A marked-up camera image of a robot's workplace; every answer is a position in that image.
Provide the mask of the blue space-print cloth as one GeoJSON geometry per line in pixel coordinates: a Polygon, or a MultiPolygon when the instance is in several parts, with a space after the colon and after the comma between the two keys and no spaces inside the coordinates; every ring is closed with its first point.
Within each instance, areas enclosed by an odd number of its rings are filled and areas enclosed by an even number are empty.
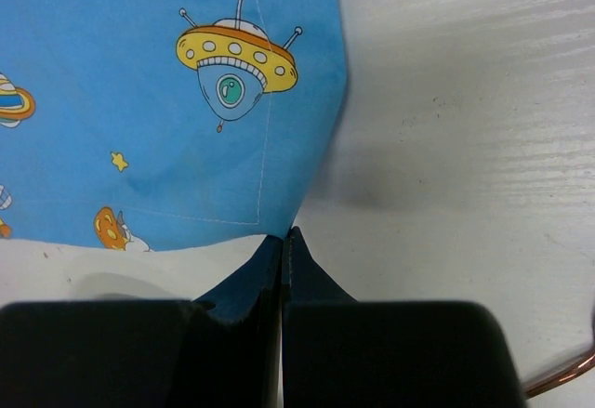
{"type": "Polygon", "coordinates": [[[346,79],[338,0],[1,0],[1,236],[284,237],[346,79]]]}

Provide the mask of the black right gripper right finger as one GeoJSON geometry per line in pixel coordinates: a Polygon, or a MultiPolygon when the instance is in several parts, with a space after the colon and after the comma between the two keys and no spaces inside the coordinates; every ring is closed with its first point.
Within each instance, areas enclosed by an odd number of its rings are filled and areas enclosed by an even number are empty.
{"type": "Polygon", "coordinates": [[[496,318],[469,301],[360,302],[284,240],[282,362],[288,407],[523,407],[496,318]]]}

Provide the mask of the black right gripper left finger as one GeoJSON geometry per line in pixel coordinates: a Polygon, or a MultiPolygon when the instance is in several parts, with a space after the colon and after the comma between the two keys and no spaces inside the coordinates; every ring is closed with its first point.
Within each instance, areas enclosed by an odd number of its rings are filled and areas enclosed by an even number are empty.
{"type": "Polygon", "coordinates": [[[283,244],[194,300],[18,302],[1,311],[5,407],[272,407],[283,244]]]}

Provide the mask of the copper spoon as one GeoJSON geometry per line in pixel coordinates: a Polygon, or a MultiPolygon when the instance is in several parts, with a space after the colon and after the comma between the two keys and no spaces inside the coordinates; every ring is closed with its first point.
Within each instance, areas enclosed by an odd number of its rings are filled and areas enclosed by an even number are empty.
{"type": "Polygon", "coordinates": [[[594,310],[590,316],[590,332],[591,342],[587,348],[563,360],[559,359],[522,384],[527,400],[570,383],[594,368],[594,310]]]}

